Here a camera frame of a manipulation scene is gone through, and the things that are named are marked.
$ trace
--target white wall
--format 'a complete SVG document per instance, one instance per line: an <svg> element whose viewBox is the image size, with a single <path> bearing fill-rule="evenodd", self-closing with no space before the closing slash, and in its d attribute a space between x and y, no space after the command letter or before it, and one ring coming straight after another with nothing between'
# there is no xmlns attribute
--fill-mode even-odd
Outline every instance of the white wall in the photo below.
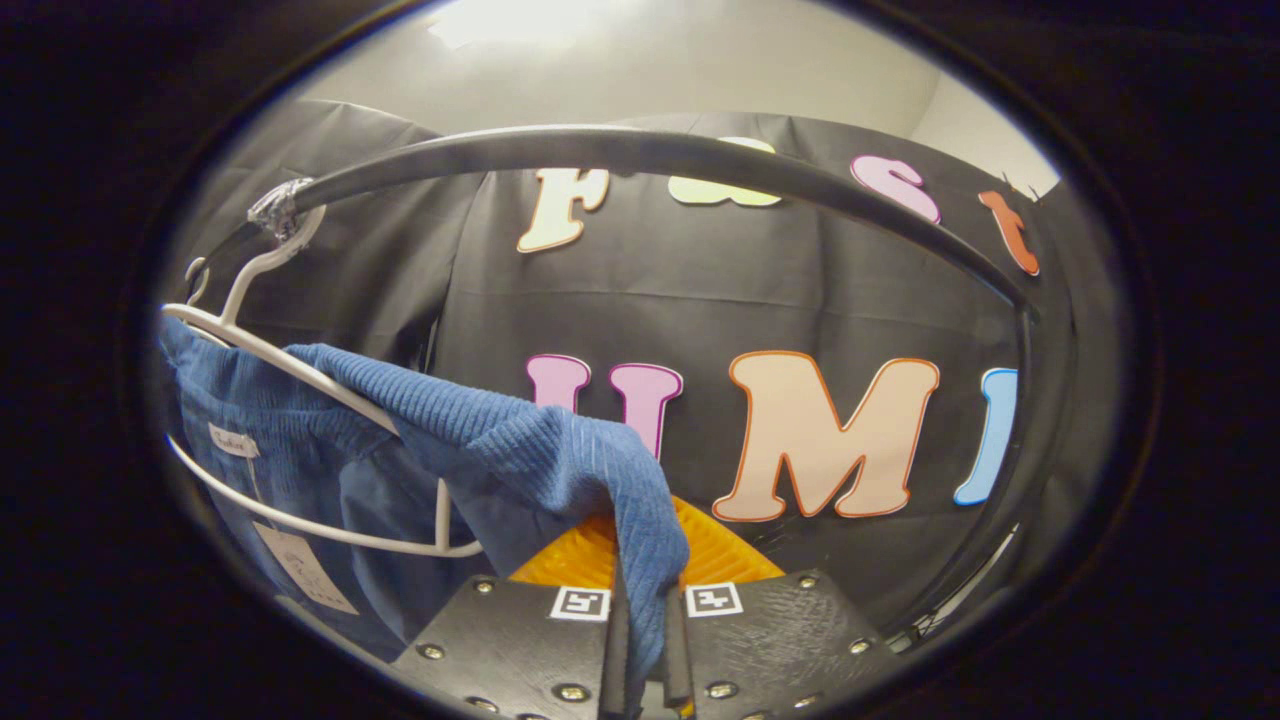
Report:
<svg viewBox="0 0 1280 720"><path fill-rule="evenodd" d="M1056 182L1000 113L928 60L803 1L463 0L366 41L303 96L443 133L778 113L915 140L1024 192Z"/></svg>
<svg viewBox="0 0 1280 720"><path fill-rule="evenodd" d="M1057 184L1057 170L1012 123L946 73L919 124L905 136L960 158L988 173L1009 177L1024 195L1044 195Z"/></svg>

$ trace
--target clothes tag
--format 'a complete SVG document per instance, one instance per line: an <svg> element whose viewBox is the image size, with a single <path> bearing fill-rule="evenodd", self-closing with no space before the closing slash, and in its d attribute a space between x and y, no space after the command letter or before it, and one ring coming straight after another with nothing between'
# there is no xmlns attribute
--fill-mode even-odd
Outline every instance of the clothes tag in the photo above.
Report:
<svg viewBox="0 0 1280 720"><path fill-rule="evenodd" d="M224 430L212 423L209 423L209 434L214 438L214 445L216 445L223 452L237 457L259 456L257 443L248 436Z"/></svg>
<svg viewBox="0 0 1280 720"><path fill-rule="evenodd" d="M302 588L307 597L325 607L360 615L355 606L343 597L338 585L329 579L305 538L274 530L256 521L253 528L257 529L257 534L262 537L262 542L266 543L271 555L280 561L284 571L293 578L293 582Z"/></svg>

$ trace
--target letter m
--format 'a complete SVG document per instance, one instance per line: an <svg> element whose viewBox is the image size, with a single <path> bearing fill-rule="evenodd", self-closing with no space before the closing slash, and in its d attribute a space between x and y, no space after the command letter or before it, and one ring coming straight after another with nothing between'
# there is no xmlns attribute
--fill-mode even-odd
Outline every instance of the letter m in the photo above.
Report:
<svg viewBox="0 0 1280 720"><path fill-rule="evenodd" d="M786 502L776 489L783 462L806 518L822 511L850 474L852 487L836 501L837 515L886 515L906 505L920 423L938 387L933 363L886 363L845 424L808 355L749 352L733 360L728 374L746 392L746 439L733 492L712 506L717 518L762 521L782 515Z"/></svg>

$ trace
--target bolt head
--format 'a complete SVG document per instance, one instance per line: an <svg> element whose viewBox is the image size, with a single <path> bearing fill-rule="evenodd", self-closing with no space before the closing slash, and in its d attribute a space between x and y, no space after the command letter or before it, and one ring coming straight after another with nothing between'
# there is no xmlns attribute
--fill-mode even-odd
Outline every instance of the bolt head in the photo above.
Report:
<svg viewBox="0 0 1280 720"><path fill-rule="evenodd" d="M724 700L737 694L737 685L730 682L712 683L707 685L707 697Z"/></svg>
<svg viewBox="0 0 1280 720"><path fill-rule="evenodd" d="M483 697L468 697L467 702L479 707L480 710L488 710L489 712L498 712L498 706Z"/></svg>
<svg viewBox="0 0 1280 720"><path fill-rule="evenodd" d="M417 646L417 653L428 660L440 660L444 657L444 648L438 644L420 644Z"/></svg>
<svg viewBox="0 0 1280 720"><path fill-rule="evenodd" d="M556 694L566 702L585 702L590 697L582 685L558 685Z"/></svg>

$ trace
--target blue shirt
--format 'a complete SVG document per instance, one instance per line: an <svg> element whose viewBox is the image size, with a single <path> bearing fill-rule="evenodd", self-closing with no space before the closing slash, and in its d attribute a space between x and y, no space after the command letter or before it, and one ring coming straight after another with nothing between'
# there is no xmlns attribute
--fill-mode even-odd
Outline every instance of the blue shirt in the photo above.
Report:
<svg viewBox="0 0 1280 720"><path fill-rule="evenodd" d="M232 534L276 587L344 637L392 659L467 577L508 575L612 506L630 605L632 688L658 660L663 594L687 562L689 546L662 468L631 428L326 345L285 348L387 410L396 438L257 357L198 338L174 318L163 318L161 347L175 373L192 457L239 492L317 523L431 543L435 488L445 478L457 510L451 543L479 539L484 556L412 556L307 537L360 615L301 593L252 528L252 515L214 497ZM250 462L223 452L209 423L250 436L259 456Z"/></svg>

